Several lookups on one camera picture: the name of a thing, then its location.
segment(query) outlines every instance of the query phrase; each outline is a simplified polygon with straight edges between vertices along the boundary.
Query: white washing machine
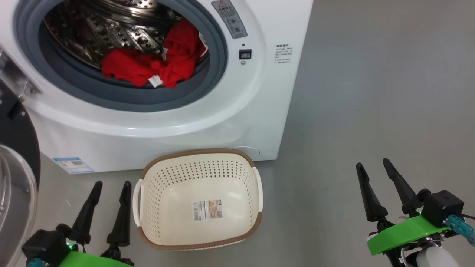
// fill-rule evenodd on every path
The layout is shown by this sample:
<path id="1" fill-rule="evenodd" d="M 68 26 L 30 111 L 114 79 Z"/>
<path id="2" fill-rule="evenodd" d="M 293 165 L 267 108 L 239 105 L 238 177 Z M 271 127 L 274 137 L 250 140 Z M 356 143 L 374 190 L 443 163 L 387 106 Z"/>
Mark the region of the white washing machine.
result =
<path id="1" fill-rule="evenodd" d="M 70 173 L 140 169 L 158 156 L 202 148 L 277 158 L 312 0 L 84 0 L 117 13 L 98 19 L 66 6 L 52 15 L 74 2 L 10 0 L 0 9 L 0 77 L 18 88 L 47 157 Z M 48 16 L 62 20 L 51 25 Z M 209 51 L 176 88 L 136 88 L 104 78 L 88 62 L 93 57 L 81 59 L 91 48 L 68 25 L 76 16 L 104 39 L 118 25 L 110 18 L 129 16 L 124 29 L 146 34 L 154 24 L 127 27 L 134 19 L 184 17 Z"/>

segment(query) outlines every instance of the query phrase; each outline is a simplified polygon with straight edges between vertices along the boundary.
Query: laundry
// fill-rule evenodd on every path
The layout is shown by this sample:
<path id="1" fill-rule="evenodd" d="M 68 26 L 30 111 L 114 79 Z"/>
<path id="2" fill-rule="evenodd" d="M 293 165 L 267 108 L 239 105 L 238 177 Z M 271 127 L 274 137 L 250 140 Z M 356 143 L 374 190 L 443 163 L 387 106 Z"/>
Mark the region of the laundry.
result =
<path id="1" fill-rule="evenodd" d="M 196 63 L 206 51 L 198 30 L 186 19 L 171 28 L 164 40 L 164 54 L 143 54 L 138 49 L 115 48 L 102 60 L 102 73 L 107 78 L 126 80 L 142 87 L 157 75 L 166 87 L 174 88 L 181 80 L 191 78 Z"/>

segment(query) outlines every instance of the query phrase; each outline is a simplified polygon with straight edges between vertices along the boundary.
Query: laundry basket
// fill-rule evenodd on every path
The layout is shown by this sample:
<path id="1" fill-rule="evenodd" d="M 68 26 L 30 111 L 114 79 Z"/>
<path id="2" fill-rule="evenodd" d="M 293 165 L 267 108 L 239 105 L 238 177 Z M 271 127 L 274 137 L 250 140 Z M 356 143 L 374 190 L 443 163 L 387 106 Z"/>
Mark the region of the laundry basket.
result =
<path id="1" fill-rule="evenodd" d="M 140 236 L 164 250 L 227 246 L 249 237 L 262 216 L 252 160 L 232 149 L 197 150 L 149 163 L 133 192 Z"/>

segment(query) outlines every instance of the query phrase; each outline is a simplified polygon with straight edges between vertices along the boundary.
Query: black cable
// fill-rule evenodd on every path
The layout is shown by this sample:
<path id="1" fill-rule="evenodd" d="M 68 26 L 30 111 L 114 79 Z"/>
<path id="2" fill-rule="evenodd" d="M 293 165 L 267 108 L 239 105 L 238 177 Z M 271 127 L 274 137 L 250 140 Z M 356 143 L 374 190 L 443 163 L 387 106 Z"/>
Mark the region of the black cable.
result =
<path id="1" fill-rule="evenodd" d="M 465 214 L 461 214 L 461 215 L 462 215 L 463 217 L 465 217 L 465 218 L 469 218 L 469 219 L 475 219 L 475 217 L 474 217 L 474 216 L 468 216 L 468 215 L 465 215 Z"/>

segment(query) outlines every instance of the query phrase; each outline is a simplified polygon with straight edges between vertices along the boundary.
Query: basket handle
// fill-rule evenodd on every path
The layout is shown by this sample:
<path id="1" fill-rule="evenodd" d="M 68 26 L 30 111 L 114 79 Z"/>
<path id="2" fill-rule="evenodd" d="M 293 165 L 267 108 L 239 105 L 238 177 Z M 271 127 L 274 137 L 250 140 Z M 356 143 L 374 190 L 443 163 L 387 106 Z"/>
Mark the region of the basket handle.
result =
<path id="1" fill-rule="evenodd" d="M 132 198 L 132 210 L 133 210 L 133 220 L 137 227 L 140 226 L 140 222 L 142 221 L 142 213 L 143 213 L 143 179 L 139 179 L 138 182 L 135 184 L 135 188 L 133 189 L 133 198 Z"/>
<path id="2" fill-rule="evenodd" d="M 261 175 L 259 174 L 259 171 L 256 167 L 253 167 L 252 169 L 254 170 L 254 175 L 256 176 L 257 181 L 257 192 L 259 194 L 259 211 L 262 212 L 262 208 L 264 207 L 264 195 L 262 193 Z"/>

